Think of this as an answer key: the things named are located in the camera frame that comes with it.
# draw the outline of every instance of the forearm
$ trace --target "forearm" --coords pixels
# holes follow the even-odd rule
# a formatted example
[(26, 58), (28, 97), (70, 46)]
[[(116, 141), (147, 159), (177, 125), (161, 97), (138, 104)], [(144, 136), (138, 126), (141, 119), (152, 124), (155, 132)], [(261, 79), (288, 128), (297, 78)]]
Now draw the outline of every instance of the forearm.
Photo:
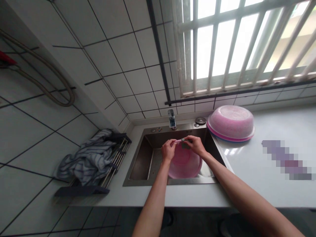
[(170, 162), (162, 162), (134, 228), (133, 237), (159, 236), (164, 214), (166, 186)]
[(235, 207), (261, 233), (270, 236), (303, 236), (275, 207), (211, 154), (205, 153), (202, 157)]

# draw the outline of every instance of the window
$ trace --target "window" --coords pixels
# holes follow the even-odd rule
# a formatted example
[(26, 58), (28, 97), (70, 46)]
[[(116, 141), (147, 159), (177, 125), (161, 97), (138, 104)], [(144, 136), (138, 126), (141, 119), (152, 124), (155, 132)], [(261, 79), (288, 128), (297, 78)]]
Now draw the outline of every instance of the window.
[(181, 97), (314, 78), (315, 5), (172, 0)]

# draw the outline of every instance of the hand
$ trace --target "hand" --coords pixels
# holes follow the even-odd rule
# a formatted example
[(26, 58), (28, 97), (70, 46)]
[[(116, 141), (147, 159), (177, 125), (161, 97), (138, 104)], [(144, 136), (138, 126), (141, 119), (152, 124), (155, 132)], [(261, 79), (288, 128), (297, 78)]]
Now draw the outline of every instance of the hand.
[(187, 144), (194, 153), (198, 154), (201, 158), (203, 158), (207, 151), (205, 150), (202, 141), (199, 137), (195, 137), (195, 136), (187, 136), (184, 139), (189, 139), (192, 140), (192, 143), (188, 142), (188, 141), (184, 141), (185, 144)]
[(172, 147), (170, 146), (170, 144), (175, 141), (176, 139), (170, 139), (162, 145), (161, 151), (162, 151), (163, 161), (167, 161), (169, 163), (171, 162), (172, 158), (174, 157), (174, 150), (177, 143), (175, 143)]

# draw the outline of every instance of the striped towel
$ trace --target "striped towel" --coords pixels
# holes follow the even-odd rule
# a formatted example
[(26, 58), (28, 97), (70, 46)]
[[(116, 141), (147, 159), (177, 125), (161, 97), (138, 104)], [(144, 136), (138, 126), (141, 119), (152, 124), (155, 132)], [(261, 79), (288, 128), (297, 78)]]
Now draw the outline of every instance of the striped towel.
[(67, 179), (76, 176), (82, 186), (97, 185), (110, 170), (108, 164), (113, 160), (112, 141), (104, 141), (112, 131), (104, 129), (93, 138), (84, 142), (74, 155), (66, 155), (57, 169), (57, 177)]

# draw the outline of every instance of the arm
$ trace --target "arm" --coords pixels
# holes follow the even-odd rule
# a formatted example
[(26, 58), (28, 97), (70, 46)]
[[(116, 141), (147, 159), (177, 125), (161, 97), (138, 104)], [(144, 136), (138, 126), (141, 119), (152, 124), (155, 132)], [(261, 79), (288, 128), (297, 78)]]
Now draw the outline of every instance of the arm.
[(149, 192), (142, 212), (136, 222), (132, 237), (159, 236), (165, 207), (165, 195), (167, 187), (170, 162), (174, 156), (176, 144), (172, 147), (171, 139), (162, 146), (163, 161), (158, 171), (156, 180)]
[(208, 153), (199, 137), (185, 142), (211, 168), (239, 212), (265, 236), (303, 236), (275, 207)]

